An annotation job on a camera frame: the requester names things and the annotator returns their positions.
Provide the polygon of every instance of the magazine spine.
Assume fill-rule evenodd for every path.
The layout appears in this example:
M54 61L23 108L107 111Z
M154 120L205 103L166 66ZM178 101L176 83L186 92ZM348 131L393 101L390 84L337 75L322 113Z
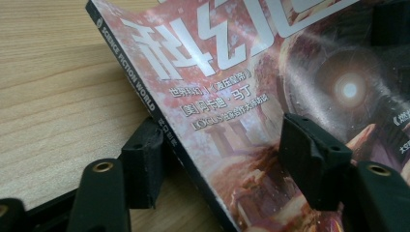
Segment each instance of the magazine spine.
M130 61L127 54L124 52L124 49L119 45L117 39L112 34L111 29L106 24L105 20L103 19L103 16L98 11L96 5L93 3L93 0L89 0L85 8L86 8L86 11L88 12L88 14L90 15L90 17L93 19L94 23L97 25L100 33L102 34L102 37L107 42L109 48L111 49L111 51L115 55L115 58L118 60L121 67L126 72L127 79L129 80L130 84L134 88L135 92L141 98L142 102L145 104L145 106L149 110L149 112L150 112L151 116L153 117L153 119L161 127L162 131L164 132L164 137L167 140L167 142L170 144L170 147L172 148L174 154L176 154L176 156L179 159L180 163L183 164L184 168L187 170L190 177L192 178L193 183L196 185L196 187L199 189L199 191L205 197L205 200L208 203L209 207L211 208L214 215L219 220L220 226L225 231L237 231L238 228L236 227L235 223L231 220L231 218L227 215L225 210L222 208L222 206L219 203L218 199L216 198L216 196L214 195L212 190L209 188L208 184L206 183L205 179L202 177L199 170L196 168L195 164L193 163L193 161L190 158L189 154L187 153L186 149L184 148L184 146L179 141L179 139L178 139L177 135L175 134L173 128L170 127L169 123L166 121L166 119L165 119L164 115L162 114L161 110L159 109L157 103L152 98L152 96L151 96L150 92L148 91L148 89L146 88L143 80L141 79L141 77L137 73L135 67L132 65L132 62ZM116 45L116 47L118 47L119 52L115 52L112 45L110 45L110 41L108 40L107 36L104 35L104 33L109 34L110 38L112 39L111 42L114 43ZM123 57L123 62L120 60L120 57L119 57L120 55L124 56ZM134 76L130 76L130 70L132 71L132 73L134 73ZM151 104L148 105L146 103L145 99L151 100ZM177 142L176 143L171 143L168 136L166 135L167 133L171 133L170 137L175 138Z

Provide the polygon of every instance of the metal ring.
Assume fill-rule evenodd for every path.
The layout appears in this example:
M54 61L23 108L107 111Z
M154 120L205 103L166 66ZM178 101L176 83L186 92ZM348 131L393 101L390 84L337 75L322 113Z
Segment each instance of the metal ring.
M0 217L5 215L9 211L9 207L7 205L0 205Z
M106 172L114 166L112 162L100 162L93 166L95 172Z
M384 167L381 167L379 165L375 165L375 164L369 165L367 167L367 169L369 171L371 171L372 173L377 174L379 176L390 176L390 175L392 175L392 173L388 169L386 169Z

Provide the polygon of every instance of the magazine cover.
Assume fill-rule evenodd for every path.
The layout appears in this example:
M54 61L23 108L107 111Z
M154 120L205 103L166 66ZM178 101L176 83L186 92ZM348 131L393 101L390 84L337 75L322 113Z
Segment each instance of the magazine cover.
M168 0L87 11L228 231L343 231L278 162L283 112L410 182L408 45L372 46L378 0Z

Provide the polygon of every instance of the wood grain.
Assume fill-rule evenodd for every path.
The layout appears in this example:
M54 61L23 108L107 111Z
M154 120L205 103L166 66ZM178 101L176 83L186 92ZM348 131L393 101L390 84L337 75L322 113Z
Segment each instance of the wood grain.
M113 0L134 12L156 0ZM0 0L0 198L32 209L75 189L93 160L115 158L147 110L89 18L86 2ZM181 167L134 231L216 231Z

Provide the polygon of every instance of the cover illustration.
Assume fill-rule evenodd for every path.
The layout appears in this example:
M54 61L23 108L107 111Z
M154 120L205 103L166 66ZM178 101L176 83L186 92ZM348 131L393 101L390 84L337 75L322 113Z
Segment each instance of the cover illustration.
M90 0L87 11L226 230L343 231L340 212L313 211L278 162L282 115L410 182L410 49L370 44L383 2L168 0L134 14Z

